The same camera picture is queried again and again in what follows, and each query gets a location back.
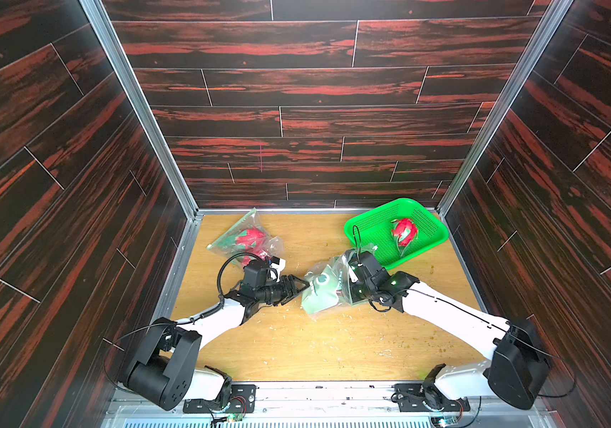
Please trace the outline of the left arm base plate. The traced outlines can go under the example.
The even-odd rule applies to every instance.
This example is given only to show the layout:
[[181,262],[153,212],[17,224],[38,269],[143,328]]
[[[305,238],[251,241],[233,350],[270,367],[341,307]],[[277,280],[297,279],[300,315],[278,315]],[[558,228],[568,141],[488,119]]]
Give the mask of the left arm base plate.
[[232,383],[224,386],[216,399],[189,399],[184,401],[184,414],[252,414],[257,402],[257,385],[250,383]]

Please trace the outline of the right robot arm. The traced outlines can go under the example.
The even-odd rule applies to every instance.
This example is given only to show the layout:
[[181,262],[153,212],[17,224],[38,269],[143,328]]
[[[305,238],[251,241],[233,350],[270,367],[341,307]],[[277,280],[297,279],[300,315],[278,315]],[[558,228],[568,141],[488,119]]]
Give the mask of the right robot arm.
[[375,310],[396,310],[428,321],[483,357],[463,366],[435,366],[418,397],[425,407],[441,411],[469,397],[497,398],[521,410],[534,406],[553,367],[535,325],[475,310],[403,271],[389,274],[369,251],[349,250],[343,259],[355,298]]

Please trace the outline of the dragon fruit pink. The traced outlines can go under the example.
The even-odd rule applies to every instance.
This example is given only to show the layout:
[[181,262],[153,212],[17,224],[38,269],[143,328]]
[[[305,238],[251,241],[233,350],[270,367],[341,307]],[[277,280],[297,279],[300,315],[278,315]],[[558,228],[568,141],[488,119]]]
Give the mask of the dragon fruit pink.
[[392,221],[391,235],[398,247],[407,247],[418,235],[418,228],[410,219],[396,219]]

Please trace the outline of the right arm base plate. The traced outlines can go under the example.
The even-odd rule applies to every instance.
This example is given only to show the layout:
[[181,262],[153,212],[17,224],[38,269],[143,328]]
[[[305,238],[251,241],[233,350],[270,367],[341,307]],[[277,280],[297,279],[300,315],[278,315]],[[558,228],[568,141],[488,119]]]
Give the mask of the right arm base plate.
[[469,401],[451,401],[433,386],[426,391],[422,383],[396,383],[393,390],[391,401],[402,413],[465,413],[471,410]]

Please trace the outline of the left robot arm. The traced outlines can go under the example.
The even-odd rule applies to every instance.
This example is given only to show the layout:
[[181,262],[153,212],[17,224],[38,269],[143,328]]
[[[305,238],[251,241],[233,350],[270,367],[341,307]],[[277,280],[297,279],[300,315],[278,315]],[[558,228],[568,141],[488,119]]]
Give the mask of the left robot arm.
[[228,292],[218,272],[219,303],[197,315],[177,321],[160,317],[124,337],[140,333],[141,340],[127,351],[117,382],[164,410],[184,401],[198,402],[210,411],[225,408],[231,398],[232,378],[212,367],[198,368],[202,349],[220,335],[246,324],[264,307],[283,306],[300,296],[310,284],[297,276],[284,276],[285,261],[277,257],[253,258],[243,268],[243,279]]

